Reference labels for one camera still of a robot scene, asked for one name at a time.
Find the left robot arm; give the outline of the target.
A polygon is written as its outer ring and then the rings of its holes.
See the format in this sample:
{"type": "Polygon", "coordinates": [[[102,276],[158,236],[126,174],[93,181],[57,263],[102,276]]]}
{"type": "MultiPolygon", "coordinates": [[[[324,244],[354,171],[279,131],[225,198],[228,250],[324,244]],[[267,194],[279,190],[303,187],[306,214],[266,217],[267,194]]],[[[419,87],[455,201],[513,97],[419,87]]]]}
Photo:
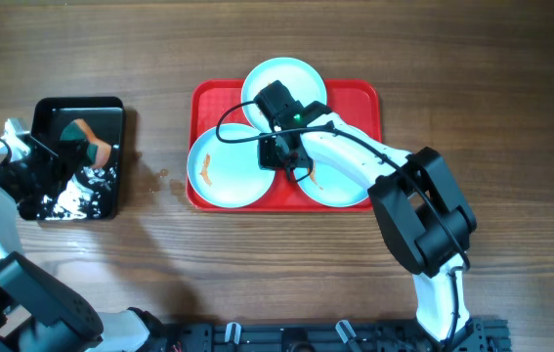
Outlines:
{"type": "Polygon", "coordinates": [[[21,252],[16,213],[24,202],[60,194],[83,165],[101,168],[120,141],[85,129],[53,146],[30,133],[0,138],[0,351],[149,351],[156,342],[143,311],[98,313],[77,292],[21,252]]]}

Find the orange green sponge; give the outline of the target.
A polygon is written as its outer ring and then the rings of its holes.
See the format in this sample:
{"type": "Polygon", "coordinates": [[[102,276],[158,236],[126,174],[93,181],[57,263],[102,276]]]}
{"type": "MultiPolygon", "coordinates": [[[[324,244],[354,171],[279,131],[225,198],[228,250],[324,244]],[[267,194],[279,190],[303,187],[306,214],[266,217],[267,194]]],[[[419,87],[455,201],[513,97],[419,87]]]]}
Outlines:
{"type": "Polygon", "coordinates": [[[86,142],[87,165],[92,169],[104,168],[111,156],[112,147],[98,138],[84,119],[74,119],[64,128],[61,141],[86,142]]]}

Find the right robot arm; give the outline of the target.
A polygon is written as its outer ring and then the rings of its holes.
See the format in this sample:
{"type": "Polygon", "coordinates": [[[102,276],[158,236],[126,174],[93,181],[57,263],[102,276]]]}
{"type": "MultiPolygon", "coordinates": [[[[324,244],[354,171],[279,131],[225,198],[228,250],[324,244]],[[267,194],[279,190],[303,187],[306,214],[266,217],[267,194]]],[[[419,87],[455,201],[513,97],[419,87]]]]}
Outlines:
{"type": "Polygon", "coordinates": [[[383,241],[413,275],[416,321],[446,350],[469,320],[462,275],[476,217],[444,158],[426,147],[417,153],[388,147],[346,123],[327,105],[303,106],[275,81],[253,99],[270,131],[273,165],[319,161],[366,189],[383,241]]]}

